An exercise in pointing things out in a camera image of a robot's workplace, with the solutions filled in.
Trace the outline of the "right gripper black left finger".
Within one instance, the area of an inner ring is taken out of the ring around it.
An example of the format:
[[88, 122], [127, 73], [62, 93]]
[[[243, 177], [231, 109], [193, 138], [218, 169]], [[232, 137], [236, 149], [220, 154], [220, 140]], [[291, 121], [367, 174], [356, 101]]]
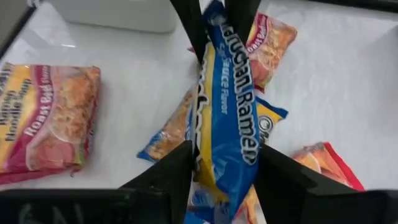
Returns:
[[1, 224], [183, 223], [192, 169], [184, 141], [118, 189], [4, 190]]

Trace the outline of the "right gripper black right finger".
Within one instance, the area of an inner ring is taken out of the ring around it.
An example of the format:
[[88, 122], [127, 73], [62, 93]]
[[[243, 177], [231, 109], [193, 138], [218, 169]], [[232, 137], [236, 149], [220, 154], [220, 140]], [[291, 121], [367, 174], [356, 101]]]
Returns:
[[397, 224], [397, 191], [357, 191], [262, 144], [254, 187], [268, 224]]

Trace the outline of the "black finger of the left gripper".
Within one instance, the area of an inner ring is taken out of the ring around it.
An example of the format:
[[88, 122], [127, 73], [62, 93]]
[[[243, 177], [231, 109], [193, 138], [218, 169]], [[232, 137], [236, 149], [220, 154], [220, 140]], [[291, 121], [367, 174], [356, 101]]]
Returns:
[[194, 53], [203, 62], [207, 41], [199, 0], [170, 0], [185, 29]]
[[225, 0], [228, 19], [245, 44], [261, 0]]

